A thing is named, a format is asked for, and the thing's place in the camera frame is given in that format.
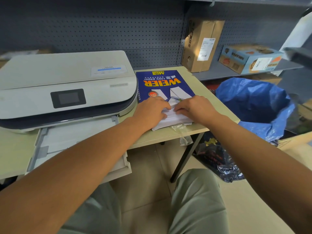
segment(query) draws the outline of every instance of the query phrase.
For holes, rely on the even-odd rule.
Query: printer paper tray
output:
[[[29,162],[26,174],[61,151],[118,123],[117,116],[109,116],[40,129],[34,155]],[[131,172],[126,152],[103,179],[102,183],[125,176]]]

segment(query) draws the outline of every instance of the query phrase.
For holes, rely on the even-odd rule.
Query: white printer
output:
[[[118,124],[136,103],[137,78],[124,51],[13,57],[0,69],[0,127],[41,128],[27,172]],[[131,173],[127,153],[104,181]]]

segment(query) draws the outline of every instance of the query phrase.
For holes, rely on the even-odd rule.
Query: hand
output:
[[[204,126],[219,114],[207,98],[198,95],[179,102],[174,110]]]
[[[165,108],[170,110],[171,106],[162,97],[150,97],[138,104],[133,118],[141,123],[144,131],[148,131],[167,117],[165,113],[161,112]]]

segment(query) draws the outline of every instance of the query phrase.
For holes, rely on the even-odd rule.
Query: person's left hand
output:
[[[148,131],[167,117],[161,112],[165,108],[170,110],[171,106],[162,97],[150,97],[138,104],[133,118],[140,122],[144,131]]]

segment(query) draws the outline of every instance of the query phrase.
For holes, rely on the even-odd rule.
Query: gray-green pants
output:
[[[190,169],[177,180],[171,202],[168,233],[229,233],[220,188],[209,169]],[[77,209],[59,234],[123,233],[117,197],[108,183],[99,187]]]

